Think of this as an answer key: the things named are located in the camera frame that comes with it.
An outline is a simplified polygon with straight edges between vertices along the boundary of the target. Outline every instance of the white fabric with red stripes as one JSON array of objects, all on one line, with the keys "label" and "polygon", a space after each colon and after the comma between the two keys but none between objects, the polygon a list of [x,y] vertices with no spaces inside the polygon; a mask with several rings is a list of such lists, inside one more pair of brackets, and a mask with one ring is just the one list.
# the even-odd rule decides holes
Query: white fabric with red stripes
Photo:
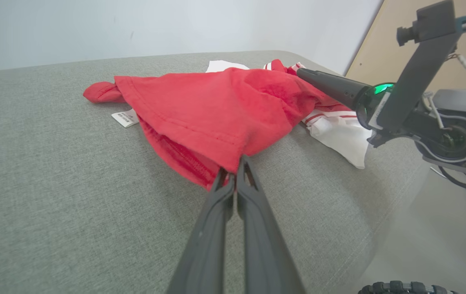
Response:
[{"label": "white fabric with red stripes", "polygon": [[[281,66],[281,62],[274,60],[264,65],[263,69],[275,70],[274,67]],[[209,61],[209,67],[205,72],[220,72],[229,67],[249,69],[239,63],[212,60]],[[305,68],[298,62],[292,67],[288,67],[288,73],[296,75],[296,71],[301,67]],[[358,123],[356,112],[315,109],[302,122],[313,138],[322,142],[323,145],[335,149],[335,151],[339,152],[356,168],[363,169],[365,167],[364,161],[368,145],[367,138],[371,136],[372,132]]]}]

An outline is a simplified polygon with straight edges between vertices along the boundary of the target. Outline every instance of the red fabric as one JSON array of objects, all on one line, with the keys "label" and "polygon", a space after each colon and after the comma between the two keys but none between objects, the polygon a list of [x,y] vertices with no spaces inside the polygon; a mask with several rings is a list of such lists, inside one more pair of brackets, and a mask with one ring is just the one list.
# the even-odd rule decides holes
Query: red fabric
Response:
[{"label": "red fabric", "polygon": [[271,71],[115,76],[115,84],[97,82],[84,97],[93,103],[127,102],[158,155],[209,190],[220,166],[236,172],[242,154],[266,149],[315,106],[348,110],[287,70],[282,65]]},{"label": "red fabric", "polygon": [[279,59],[275,59],[271,61],[270,63],[264,65],[264,69],[268,69],[270,71],[279,71],[279,72],[285,72],[285,73],[292,74],[292,75],[297,75],[297,72],[295,69],[293,69],[293,67],[296,67],[298,69],[300,67],[303,67],[303,65],[300,65],[300,62],[299,62],[296,65],[293,65],[291,67],[285,67]]}]

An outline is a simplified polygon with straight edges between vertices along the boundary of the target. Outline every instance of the gray fabric surface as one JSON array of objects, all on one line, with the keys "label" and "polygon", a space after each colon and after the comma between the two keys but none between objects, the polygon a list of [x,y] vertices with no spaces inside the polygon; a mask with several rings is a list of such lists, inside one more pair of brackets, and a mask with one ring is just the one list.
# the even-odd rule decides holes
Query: gray fabric surface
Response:
[{"label": "gray fabric surface", "polygon": [[[164,292],[205,190],[171,170],[139,125],[124,129],[82,93],[114,75],[203,72],[209,60],[262,67],[283,51],[120,58],[0,71],[0,293]],[[366,169],[302,125],[253,157],[310,293],[343,292],[427,166],[412,142],[369,149]],[[225,290],[243,292],[243,223],[227,224]]]}]

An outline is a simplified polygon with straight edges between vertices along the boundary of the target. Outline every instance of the white wall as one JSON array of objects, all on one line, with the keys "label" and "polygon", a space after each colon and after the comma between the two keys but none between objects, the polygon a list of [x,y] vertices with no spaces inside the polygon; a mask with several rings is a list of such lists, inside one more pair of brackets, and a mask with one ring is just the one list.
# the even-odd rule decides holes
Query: white wall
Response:
[{"label": "white wall", "polygon": [[381,2],[0,0],[0,69],[129,56],[287,50],[343,73]]}]

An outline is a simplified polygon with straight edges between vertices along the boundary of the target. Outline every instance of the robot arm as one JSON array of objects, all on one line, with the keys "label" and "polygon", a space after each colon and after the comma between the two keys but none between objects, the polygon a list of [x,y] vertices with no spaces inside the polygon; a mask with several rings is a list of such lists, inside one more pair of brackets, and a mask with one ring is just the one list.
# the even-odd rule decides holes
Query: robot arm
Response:
[{"label": "robot arm", "polygon": [[309,69],[298,69],[297,74],[356,111],[360,124],[374,131],[368,139],[374,147],[407,137],[424,160],[466,173],[466,91],[440,90],[428,107],[422,101],[466,33],[466,16],[455,18],[452,0],[424,7],[417,16],[411,28],[397,30],[400,46],[409,40],[419,46],[396,83],[371,86]]}]

